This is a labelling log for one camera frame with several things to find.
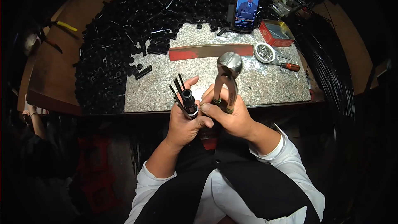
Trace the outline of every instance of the phone screen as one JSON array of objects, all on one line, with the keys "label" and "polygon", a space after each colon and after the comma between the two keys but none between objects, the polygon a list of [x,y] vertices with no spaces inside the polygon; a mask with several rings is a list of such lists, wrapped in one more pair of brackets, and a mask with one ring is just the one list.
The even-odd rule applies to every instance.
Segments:
[{"label": "phone screen", "polygon": [[236,0],[235,3],[235,20],[232,24],[233,30],[249,30],[254,29],[254,19],[258,11],[258,2],[260,0]]}]

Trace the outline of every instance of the granite countertop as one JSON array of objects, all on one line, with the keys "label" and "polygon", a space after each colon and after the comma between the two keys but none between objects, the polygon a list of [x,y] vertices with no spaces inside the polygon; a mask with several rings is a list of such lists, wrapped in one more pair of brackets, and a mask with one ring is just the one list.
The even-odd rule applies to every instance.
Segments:
[{"label": "granite countertop", "polygon": [[[202,29],[196,29],[195,24],[185,23],[180,29],[176,40],[170,40],[170,47],[182,47],[200,44],[216,43],[248,43],[253,46],[264,42],[260,31],[255,29],[251,34],[227,32],[217,37],[217,32],[211,32],[208,23],[202,24]],[[242,57],[243,69],[236,78],[238,94],[248,107],[266,104],[309,101],[308,83],[305,71],[294,44],[290,47],[275,47],[276,61],[295,63],[301,69],[293,72],[275,65],[265,65],[254,57]],[[144,68],[152,65],[152,71],[139,79],[127,77],[125,112],[169,111],[173,105],[173,97],[168,84],[181,73],[182,78],[199,75],[199,81],[191,90],[195,99],[201,100],[202,94],[215,81],[217,57],[196,58],[171,62],[167,55],[148,54],[134,56],[137,65]]]}]

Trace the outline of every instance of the pliers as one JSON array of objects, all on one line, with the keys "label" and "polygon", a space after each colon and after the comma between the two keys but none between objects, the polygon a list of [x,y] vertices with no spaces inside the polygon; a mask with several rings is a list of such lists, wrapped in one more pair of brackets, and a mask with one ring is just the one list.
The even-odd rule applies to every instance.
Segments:
[{"label": "pliers", "polygon": [[[47,21],[45,23],[45,27],[51,27],[53,24],[63,26],[72,31],[77,31],[77,28],[72,27],[72,26],[68,25],[67,23],[64,23],[61,21]],[[37,33],[37,36],[40,38],[41,42],[47,42],[48,44],[50,44],[53,48],[55,48],[57,51],[59,51],[62,54],[62,49],[55,42],[53,42],[52,40],[50,40],[46,37],[46,35],[44,34],[44,31],[43,31],[43,28],[40,28],[39,32]]]},{"label": "pliers", "polygon": [[61,21],[48,21],[45,25],[45,27],[51,27],[52,25],[59,25],[59,26],[63,26],[65,28],[68,28],[72,31],[77,31],[77,28],[72,27],[70,25],[68,25],[67,23],[61,22]]},{"label": "pliers", "polygon": [[50,44],[53,48],[55,48],[57,51],[59,51],[62,54],[62,49],[53,41],[48,39],[46,35],[44,34],[43,28],[40,28],[39,32],[37,33],[37,36],[40,38],[41,42],[47,42]]},{"label": "pliers", "polygon": [[222,86],[225,84],[228,87],[228,101],[226,102],[226,108],[221,108],[224,112],[231,114],[234,111],[236,97],[238,95],[238,87],[235,79],[242,70],[242,59],[240,55],[234,52],[226,52],[217,59],[217,68],[218,75],[214,82],[214,97],[212,103],[220,106],[220,93]]}]

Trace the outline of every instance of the bowl of screws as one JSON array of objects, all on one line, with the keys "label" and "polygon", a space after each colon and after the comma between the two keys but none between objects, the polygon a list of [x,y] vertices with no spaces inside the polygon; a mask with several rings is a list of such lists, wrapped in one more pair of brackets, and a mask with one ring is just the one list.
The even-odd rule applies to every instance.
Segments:
[{"label": "bowl of screws", "polygon": [[270,63],[275,60],[274,49],[271,47],[271,45],[265,42],[259,42],[256,44],[254,47],[254,54],[260,62]]}]

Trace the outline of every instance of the left hand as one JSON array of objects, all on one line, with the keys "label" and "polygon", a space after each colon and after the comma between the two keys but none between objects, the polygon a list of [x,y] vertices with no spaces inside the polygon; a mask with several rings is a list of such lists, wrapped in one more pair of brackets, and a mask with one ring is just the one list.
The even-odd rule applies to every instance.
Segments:
[{"label": "left hand", "polygon": [[[186,89],[191,89],[199,80],[199,76],[188,79],[184,85]],[[204,116],[199,110],[198,116],[193,120],[188,120],[182,110],[174,104],[170,112],[169,132],[165,139],[166,143],[173,149],[180,150],[191,142],[197,135],[199,129],[204,126],[211,128],[214,125],[211,118]]]}]

